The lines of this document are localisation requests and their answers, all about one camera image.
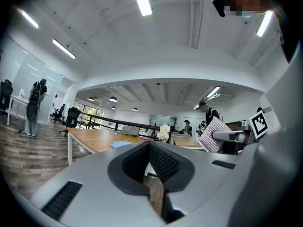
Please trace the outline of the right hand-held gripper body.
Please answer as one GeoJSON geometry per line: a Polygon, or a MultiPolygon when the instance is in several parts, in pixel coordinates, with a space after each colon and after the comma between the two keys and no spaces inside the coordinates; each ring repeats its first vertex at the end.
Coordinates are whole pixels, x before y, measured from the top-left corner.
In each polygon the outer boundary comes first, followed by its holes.
{"type": "Polygon", "coordinates": [[[268,131],[267,121],[265,119],[264,110],[258,109],[251,119],[240,121],[238,133],[238,142],[243,144],[257,143],[268,131]]]}

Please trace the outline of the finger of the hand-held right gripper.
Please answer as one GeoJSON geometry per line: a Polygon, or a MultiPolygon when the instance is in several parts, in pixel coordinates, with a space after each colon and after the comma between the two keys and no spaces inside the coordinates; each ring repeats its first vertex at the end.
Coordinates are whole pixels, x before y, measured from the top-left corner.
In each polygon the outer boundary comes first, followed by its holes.
{"type": "Polygon", "coordinates": [[[243,142],[244,131],[215,131],[212,133],[213,139],[228,142],[243,142]]]}

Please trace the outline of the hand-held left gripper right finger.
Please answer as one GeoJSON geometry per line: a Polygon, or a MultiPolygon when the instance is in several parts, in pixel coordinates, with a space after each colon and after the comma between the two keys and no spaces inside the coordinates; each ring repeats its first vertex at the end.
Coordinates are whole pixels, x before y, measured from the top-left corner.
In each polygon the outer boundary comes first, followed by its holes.
{"type": "Polygon", "coordinates": [[[226,227],[233,193],[224,192],[239,156],[161,142],[149,144],[150,163],[163,183],[162,215],[152,227],[226,227]]]}

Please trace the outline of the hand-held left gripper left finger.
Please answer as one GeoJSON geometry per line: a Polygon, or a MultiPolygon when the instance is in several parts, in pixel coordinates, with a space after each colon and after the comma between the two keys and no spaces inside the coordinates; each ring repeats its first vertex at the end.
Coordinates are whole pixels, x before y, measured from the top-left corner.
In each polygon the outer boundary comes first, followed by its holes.
{"type": "Polygon", "coordinates": [[[111,160],[136,147],[129,144],[83,157],[45,182],[31,197],[42,210],[68,182],[81,185],[58,222],[68,227],[163,227],[164,220],[144,195],[130,195],[110,180],[111,160]]]}

